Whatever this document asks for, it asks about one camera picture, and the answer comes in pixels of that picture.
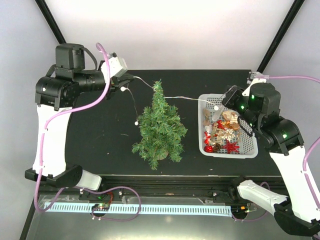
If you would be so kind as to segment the white plastic basket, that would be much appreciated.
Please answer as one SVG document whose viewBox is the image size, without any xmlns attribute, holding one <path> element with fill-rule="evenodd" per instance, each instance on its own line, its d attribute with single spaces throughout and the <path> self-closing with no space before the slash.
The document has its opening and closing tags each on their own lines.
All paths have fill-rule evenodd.
<svg viewBox="0 0 320 240">
<path fill-rule="evenodd" d="M 246 123 L 241 123 L 240 127 L 232 128 L 230 123 L 236 123 L 238 113 L 235 110 L 230 110 L 224 107 L 217 121 L 213 121 L 212 117 L 215 113 L 214 106 L 219 105 L 222 100 L 222 94 L 202 94 L 198 97 L 198 146 L 200 152 L 207 157 L 226 158 L 226 159 L 252 159 L 258 155 L 258 144 L 254 135 L 250 136 L 251 128 Z M 204 132 L 212 133 L 213 128 L 218 129 L 233 129 L 236 132 L 235 140 L 239 146 L 239 153 L 227 151 L 221 148 L 218 152 L 208 153 L 204 151 Z"/>
</svg>

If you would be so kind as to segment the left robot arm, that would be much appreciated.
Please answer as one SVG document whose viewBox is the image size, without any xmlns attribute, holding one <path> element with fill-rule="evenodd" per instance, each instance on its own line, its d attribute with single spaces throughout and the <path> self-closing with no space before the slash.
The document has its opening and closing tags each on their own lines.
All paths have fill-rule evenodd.
<svg viewBox="0 0 320 240">
<path fill-rule="evenodd" d="M 127 64 L 116 53 L 96 44 L 103 60 L 97 62 L 81 44 L 62 43 L 55 48 L 55 64 L 35 86 L 38 140 L 32 168 L 24 177 L 55 188 L 89 189 L 97 200 L 108 192 L 99 175 L 65 160 L 67 130 L 72 113 L 100 103 L 108 94 L 130 82 Z"/>
</svg>

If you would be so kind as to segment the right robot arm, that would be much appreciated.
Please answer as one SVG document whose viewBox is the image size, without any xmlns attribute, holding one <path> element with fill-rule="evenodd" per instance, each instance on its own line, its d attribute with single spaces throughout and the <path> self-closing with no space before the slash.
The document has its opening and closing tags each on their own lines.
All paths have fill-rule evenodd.
<svg viewBox="0 0 320 240">
<path fill-rule="evenodd" d="M 234 202 L 248 200 L 270 213 L 289 235 L 313 237 L 320 232 L 320 191 L 307 163 L 309 153 L 298 126 L 280 115 L 281 94 L 270 83 L 232 86 L 222 99 L 236 111 L 275 162 L 288 195 L 275 193 L 245 176 L 228 187 Z"/>
</svg>

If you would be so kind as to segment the small green christmas tree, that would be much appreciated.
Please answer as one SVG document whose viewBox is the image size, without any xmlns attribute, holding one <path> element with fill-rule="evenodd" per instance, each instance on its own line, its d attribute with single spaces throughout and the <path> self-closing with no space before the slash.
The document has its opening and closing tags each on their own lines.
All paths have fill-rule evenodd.
<svg viewBox="0 0 320 240">
<path fill-rule="evenodd" d="M 156 81 L 152 89 L 151 105 L 146 106 L 137 119 L 141 140 L 132 145 L 132 152 L 156 170 L 159 161 L 167 157 L 175 163 L 182 160 L 182 139 L 188 129 L 181 123 L 178 108 L 165 99 L 161 81 Z"/>
</svg>

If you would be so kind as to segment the clear battery box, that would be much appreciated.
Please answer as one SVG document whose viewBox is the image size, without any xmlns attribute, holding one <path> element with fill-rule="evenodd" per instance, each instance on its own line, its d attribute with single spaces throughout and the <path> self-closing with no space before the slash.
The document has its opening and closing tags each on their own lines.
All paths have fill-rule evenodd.
<svg viewBox="0 0 320 240">
<path fill-rule="evenodd" d="M 228 93 L 228 92 L 230 92 L 231 90 L 232 90 L 232 88 L 234 88 L 235 87 L 235 85 L 232 85 L 224 94 L 222 94 L 221 96 L 220 96 L 220 100 L 223 100 L 225 97 L 226 97 L 226 94 Z M 220 115 L 221 115 L 221 113 L 223 112 L 223 110 L 224 110 L 224 108 L 225 108 L 225 106 L 222 104 L 222 103 L 220 103 L 219 105 L 215 105 L 214 106 L 214 114 L 213 114 L 213 116 L 212 116 L 212 120 L 215 122 L 215 121 L 217 121 L 218 120 L 218 118 L 220 117 Z"/>
</svg>

